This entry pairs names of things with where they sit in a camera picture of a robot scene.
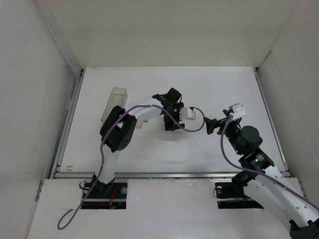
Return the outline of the light wood cube block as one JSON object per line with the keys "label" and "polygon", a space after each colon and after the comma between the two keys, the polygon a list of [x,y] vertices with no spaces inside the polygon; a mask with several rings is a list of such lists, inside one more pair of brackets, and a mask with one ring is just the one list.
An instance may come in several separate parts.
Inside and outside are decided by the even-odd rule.
{"label": "light wood cube block", "polygon": [[143,127],[143,123],[142,122],[139,122],[136,124],[136,128],[140,129]]}

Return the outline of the clear plastic box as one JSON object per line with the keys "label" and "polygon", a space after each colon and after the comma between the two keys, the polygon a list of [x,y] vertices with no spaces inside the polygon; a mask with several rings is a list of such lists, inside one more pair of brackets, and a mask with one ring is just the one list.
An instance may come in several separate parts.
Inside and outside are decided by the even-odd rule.
{"label": "clear plastic box", "polygon": [[114,87],[111,91],[110,97],[108,99],[108,102],[106,104],[105,110],[103,112],[101,122],[104,124],[106,121],[107,117],[109,116],[111,110],[115,106],[120,106],[122,108],[125,107],[126,101],[127,101],[127,89],[125,88],[117,88]]}

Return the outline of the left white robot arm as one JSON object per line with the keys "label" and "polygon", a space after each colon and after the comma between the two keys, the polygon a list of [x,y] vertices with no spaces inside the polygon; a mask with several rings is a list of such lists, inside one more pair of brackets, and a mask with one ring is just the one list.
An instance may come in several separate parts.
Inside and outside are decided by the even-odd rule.
{"label": "left white robot arm", "polygon": [[120,106],[113,107],[100,129],[102,164],[99,171],[92,177],[94,190],[104,196],[111,191],[119,152],[131,142],[137,123],[164,115],[166,131],[184,128],[184,124],[179,123],[179,112],[184,107],[181,97],[178,90],[171,88],[166,94],[153,95],[139,107],[135,106],[130,110],[125,110]]}

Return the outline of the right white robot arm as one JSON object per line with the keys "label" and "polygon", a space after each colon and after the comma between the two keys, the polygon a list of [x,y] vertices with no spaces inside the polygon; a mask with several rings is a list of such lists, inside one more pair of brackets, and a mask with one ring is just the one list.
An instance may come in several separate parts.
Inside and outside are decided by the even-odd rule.
{"label": "right white robot arm", "polygon": [[205,118],[206,130],[218,129],[220,145],[227,139],[240,155],[239,165],[230,165],[240,172],[232,178],[231,186],[267,210],[289,232],[292,239],[319,237],[319,208],[298,193],[281,174],[270,157],[260,148],[263,140],[253,126],[241,127],[244,110],[225,110],[221,120]]}

